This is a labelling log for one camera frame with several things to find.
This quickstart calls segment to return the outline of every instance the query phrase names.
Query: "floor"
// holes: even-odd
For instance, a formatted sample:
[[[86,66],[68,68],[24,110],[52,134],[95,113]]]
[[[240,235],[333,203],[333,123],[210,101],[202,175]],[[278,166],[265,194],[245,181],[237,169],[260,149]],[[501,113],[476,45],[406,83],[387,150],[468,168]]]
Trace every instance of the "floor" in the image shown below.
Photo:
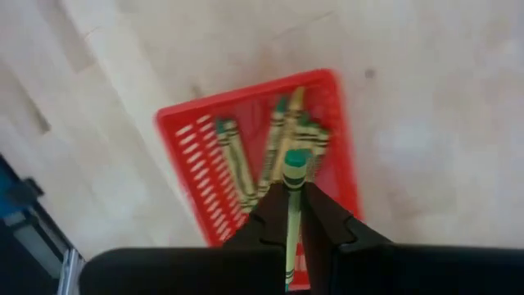
[[[0,153],[90,258],[204,245],[153,116],[333,68],[366,222],[524,247],[518,0],[0,0]]]

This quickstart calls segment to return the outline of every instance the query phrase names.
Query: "blue object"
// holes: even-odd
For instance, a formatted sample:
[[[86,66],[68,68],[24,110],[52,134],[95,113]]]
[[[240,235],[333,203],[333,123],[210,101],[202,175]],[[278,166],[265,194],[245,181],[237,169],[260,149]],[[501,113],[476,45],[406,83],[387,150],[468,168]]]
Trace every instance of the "blue object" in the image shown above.
[[[0,218],[29,207],[42,193],[32,179],[20,180],[0,156]]]

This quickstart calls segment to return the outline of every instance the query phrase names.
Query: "crayon tip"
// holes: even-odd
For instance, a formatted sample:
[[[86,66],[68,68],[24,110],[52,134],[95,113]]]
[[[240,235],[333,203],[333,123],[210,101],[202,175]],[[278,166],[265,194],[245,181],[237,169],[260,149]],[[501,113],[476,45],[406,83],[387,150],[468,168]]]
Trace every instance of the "crayon tip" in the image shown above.
[[[302,108],[302,101],[304,100],[304,91],[305,87],[300,86],[293,91],[293,94],[291,95],[291,102],[289,103],[289,109],[290,110],[300,110]]]
[[[278,101],[276,111],[278,112],[285,112],[287,108],[287,99],[286,97],[282,96],[280,100]]]
[[[289,150],[286,152],[284,163],[291,167],[303,167],[307,163],[308,151],[306,149]]]
[[[215,128],[216,128],[216,132],[217,133],[222,134],[222,133],[226,132],[226,130],[224,128],[224,123],[220,119],[215,120]]]

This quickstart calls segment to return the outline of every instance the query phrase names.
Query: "black object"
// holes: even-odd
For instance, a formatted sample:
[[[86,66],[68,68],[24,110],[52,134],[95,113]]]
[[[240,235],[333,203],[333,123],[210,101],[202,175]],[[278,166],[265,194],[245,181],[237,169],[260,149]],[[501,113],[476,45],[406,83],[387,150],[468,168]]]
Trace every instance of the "black object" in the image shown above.
[[[5,192],[6,199],[19,207],[32,205],[42,195],[42,189],[31,178],[17,181]]]
[[[0,294],[51,295],[56,282],[0,220]]]
[[[22,213],[22,215],[25,218],[23,221],[20,222],[22,224],[22,226],[23,226],[23,224],[25,222],[28,222],[28,225],[33,226],[34,231],[36,231],[38,236],[40,236],[40,238],[43,240],[43,242],[46,243],[46,245],[49,247],[51,252],[56,256],[56,258],[59,261],[63,261],[64,260],[64,253],[62,253],[62,251],[58,248],[58,246],[55,244],[55,242],[53,242],[53,240],[46,233],[45,229],[43,229],[42,225],[40,224],[40,219],[38,218],[38,216],[34,215],[33,213],[31,213],[31,211],[29,211],[27,209],[22,210],[21,213]],[[17,231],[20,228],[20,223],[10,226],[10,229],[13,232]],[[55,235],[60,239],[60,235],[59,234],[57,234],[55,232]],[[67,245],[66,241],[61,240],[61,242],[64,245]]]
[[[122,249],[91,260],[80,293],[284,294],[288,196],[273,184],[222,247]],[[316,185],[302,192],[311,289],[295,294],[523,293],[524,251],[397,244]]]

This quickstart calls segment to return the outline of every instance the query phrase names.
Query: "red plastic basket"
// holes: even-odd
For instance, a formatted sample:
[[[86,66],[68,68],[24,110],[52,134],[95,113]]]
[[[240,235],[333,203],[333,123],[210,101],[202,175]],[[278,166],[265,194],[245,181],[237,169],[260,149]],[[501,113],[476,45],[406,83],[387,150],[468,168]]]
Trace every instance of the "red plastic basket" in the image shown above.
[[[333,72],[313,70],[158,111],[158,128],[210,246],[221,245],[245,219],[217,143],[214,119],[237,121],[256,182],[263,165],[271,111],[282,94],[292,93],[297,86],[306,87],[304,104],[312,119],[332,132],[315,183],[359,216],[341,90]],[[304,252],[299,244],[291,288],[307,286]]]

